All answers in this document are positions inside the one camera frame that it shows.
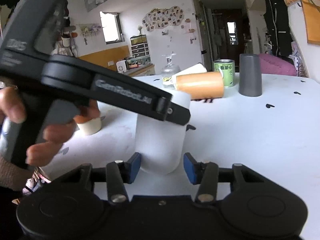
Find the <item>black heart sticker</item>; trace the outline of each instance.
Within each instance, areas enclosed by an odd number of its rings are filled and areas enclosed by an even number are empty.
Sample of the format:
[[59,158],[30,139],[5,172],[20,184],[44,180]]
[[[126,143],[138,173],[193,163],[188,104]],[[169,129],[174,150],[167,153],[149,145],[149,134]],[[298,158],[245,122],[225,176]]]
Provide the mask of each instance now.
[[275,107],[275,106],[270,105],[270,104],[266,104],[266,108],[270,108],[270,107]]

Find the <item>white table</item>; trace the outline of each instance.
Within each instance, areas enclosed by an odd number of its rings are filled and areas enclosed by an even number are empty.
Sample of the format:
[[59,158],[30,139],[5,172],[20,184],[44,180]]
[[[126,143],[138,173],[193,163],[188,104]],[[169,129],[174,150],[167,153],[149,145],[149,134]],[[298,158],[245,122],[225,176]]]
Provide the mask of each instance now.
[[[159,76],[137,79],[161,87]],[[209,160],[220,167],[243,163],[301,197],[308,206],[305,240],[320,239],[320,85],[311,79],[263,74],[263,95],[249,98],[238,86],[227,88],[223,98],[192,101],[190,124],[183,153],[197,161]],[[266,104],[275,106],[266,108]],[[102,113],[109,108],[99,103]],[[137,115],[118,108],[108,111],[103,129],[84,137],[79,131],[60,154],[44,168],[51,178],[82,163],[103,167],[108,162],[127,160],[134,153]],[[166,176],[140,171],[126,185],[132,195],[192,195],[197,186],[189,183],[183,165]],[[229,185],[218,187],[218,199]],[[96,183],[95,193],[106,199],[106,184]]]

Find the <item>finger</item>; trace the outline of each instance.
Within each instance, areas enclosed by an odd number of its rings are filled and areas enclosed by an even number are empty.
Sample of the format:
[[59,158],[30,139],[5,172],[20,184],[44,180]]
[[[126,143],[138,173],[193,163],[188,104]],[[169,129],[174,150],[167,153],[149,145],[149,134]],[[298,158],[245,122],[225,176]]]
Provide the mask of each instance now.
[[43,138],[47,141],[64,143],[72,137],[75,129],[76,123],[74,121],[66,124],[52,124],[44,129]]
[[97,105],[97,101],[90,100],[89,107],[80,106],[80,115],[89,118],[98,118],[100,116],[100,111]]
[[45,142],[30,146],[27,149],[26,163],[32,166],[45,166],[59,152],[63,143]]
[[13,87],[0,90],[0,109],[15,123],[22,123],[27,117],[22,100]]

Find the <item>pink beanbag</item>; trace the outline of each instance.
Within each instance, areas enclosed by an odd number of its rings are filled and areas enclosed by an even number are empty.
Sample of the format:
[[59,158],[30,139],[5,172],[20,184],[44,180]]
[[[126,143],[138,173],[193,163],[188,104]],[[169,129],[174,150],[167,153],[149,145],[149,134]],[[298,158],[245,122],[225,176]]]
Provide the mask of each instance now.
[[264,74],[277,74],[296,76],[296,68],[294,65],[270,54],[259,54],[261,72]]

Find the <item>gray cup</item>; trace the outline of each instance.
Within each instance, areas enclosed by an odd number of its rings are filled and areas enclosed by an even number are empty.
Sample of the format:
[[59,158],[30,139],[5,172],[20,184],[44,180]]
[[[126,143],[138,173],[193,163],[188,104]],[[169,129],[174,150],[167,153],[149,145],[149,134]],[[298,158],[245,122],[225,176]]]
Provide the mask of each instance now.
[[247,97],[262,95],[260,58],[256,54],[240,54],[239,93]]

